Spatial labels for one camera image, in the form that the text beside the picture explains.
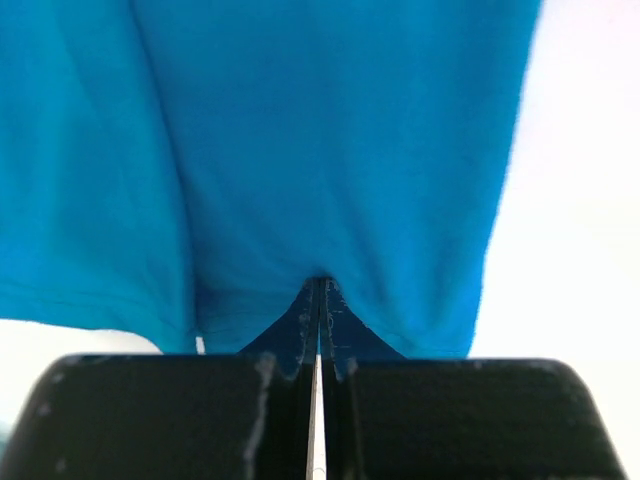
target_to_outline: white background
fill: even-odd
[[[573,366],[640,479],[639,322],[640,0],[548,0],[472,356]],[[129,334],[1,321],[0,425],[54,359],[98,351],[156,350]]]

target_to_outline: blue fabric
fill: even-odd
[[[466,355],[538,4],[0,0],[0,317]]]

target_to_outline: black plastic part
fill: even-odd
[[[375,361],[373,350],[336,348],[341,322],[352,321],[345,312],[320,315],[327,478],[625,478],[588,390],[564,364]]]
[[[404,360],[373,331],[362,323],[347,306],[335,281],[325,279],[321,285],[322,318],[327,320],[327,331],[338,375],[344,375],[348,359],[389,362]]]
[[[273,352],[263,337],[236,356],[60,360],[32,393],[0,479],[304,479],[313,285],[265,332],[287,339]],[[276,359],[286,357],[283,374]]]

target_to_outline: blue cloth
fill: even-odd
[[[322,275],[466,355],[538,4],[0,1],[0,317],[235,352]]]

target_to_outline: blue shirt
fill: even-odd
[[[236,352],[322,275],[465,356],[538,7],[0,3],[0,317]]]

